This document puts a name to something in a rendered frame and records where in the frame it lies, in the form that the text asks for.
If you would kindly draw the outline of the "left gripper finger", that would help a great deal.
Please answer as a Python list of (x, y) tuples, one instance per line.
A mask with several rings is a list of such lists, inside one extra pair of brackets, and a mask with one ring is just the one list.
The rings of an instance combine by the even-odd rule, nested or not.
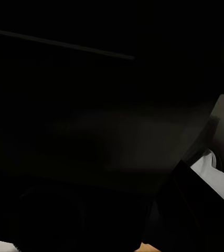
[(224, 199), (182, 159), (155, 198), (167, 252), (224, 252)]

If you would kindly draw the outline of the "digital camera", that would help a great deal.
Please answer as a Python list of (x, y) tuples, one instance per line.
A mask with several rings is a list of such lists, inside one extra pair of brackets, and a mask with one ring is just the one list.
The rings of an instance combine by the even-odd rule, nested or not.
[(0, 242), (133, 252), (224, 95), (224, 0), (0, 0)]

